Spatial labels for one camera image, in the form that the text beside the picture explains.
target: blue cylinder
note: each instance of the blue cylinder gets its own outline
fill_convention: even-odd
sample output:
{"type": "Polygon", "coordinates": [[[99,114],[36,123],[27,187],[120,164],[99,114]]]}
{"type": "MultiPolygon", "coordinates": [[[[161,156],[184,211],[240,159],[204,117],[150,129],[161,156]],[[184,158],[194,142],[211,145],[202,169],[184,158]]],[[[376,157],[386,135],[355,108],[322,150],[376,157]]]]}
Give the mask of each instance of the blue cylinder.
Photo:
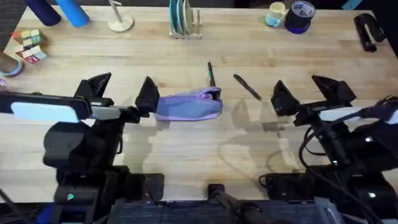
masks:
{"type": "Polygon", "coordinates": [[[46,26],[54,26],[61,21],[61,16],[45,0],[25,0],[27,6],[46,26]]]}
{"type": "Polygon", "coordinates": [[[56,2],[74,27],[82,27],[90,21],[86,12],[75,0],[56,0],[56,2]]]}

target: purple pencil case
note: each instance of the purple pencil case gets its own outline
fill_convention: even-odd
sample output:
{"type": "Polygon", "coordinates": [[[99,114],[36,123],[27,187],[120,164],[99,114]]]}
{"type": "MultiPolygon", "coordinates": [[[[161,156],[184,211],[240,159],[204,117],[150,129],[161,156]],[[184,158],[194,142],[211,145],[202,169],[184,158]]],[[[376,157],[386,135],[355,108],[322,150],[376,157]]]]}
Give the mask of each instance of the purple pencil case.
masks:
{"type": "Polygon", "coordinates": [[[220,88],[209,87],[160,97],[156,120],[203,121],[216,118],[223,109],[220,96],[220,88]]]}

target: green light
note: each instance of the green light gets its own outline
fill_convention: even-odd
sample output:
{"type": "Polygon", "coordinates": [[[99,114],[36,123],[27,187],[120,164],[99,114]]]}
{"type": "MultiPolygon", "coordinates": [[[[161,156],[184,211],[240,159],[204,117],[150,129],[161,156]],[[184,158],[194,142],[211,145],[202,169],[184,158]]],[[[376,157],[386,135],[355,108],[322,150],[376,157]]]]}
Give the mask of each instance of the green light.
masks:
{"type": "Polygon", "coordinates": [[[72,200],[75,196],[73,194],[68,194],[68,200],[72,200]]]}

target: black pen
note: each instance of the black pen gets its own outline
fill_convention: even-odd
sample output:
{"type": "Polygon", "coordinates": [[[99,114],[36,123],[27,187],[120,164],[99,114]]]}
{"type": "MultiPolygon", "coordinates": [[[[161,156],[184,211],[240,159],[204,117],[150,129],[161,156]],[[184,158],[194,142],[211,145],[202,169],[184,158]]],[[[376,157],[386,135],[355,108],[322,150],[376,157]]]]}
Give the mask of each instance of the black pen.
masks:
{"type": "Polygon", "coordinates": [[[240,77],[240,76],[237,75],[237,74],[234,74],[234,78],[235,78],[245,89],[247,89],[247,90],[255,97],[255,99],[257,99],[257,100],[259,100],[259,101],[262,102],[261,96],[260,96],[256,91],[254,91],[253,88],[251,88],[251,87],[246,83],[246,81],[244,81],[244,79],[243,79],[242,77],[240,77]]]}
{"type": "Polygon", "coordinates": [[[213,75],[213,67],[211,67],[210,62],[207,63],[207,66],[209,67],[210,86],[216,86],[216,81],[214,81],[213,75]]]}

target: stapler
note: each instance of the stapler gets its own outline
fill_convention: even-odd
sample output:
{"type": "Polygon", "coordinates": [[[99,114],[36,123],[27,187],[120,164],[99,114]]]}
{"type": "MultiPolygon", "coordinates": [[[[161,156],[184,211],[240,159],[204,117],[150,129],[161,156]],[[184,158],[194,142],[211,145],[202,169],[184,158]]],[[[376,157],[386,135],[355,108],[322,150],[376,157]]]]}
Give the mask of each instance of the stapler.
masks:
{"type": "Polygon", "coordinates": [[[373,36],[373,39],[376,42],[382,42],[386,39],[386,35],[384,31],[381,29],[380,25],[377,23],[377,20],[368,13],[363,13],[354,18],[354,23],[356,26],[356,30],[358,32],[359,38],[361,39],[361,43],[363,49],[366,52],[375,52],[377,51],[377,47],[375,43],[372,43],[372,40],[369,37],[367,30],[365,29],[365,25],[368,26],[370,34],[373,36]]]}

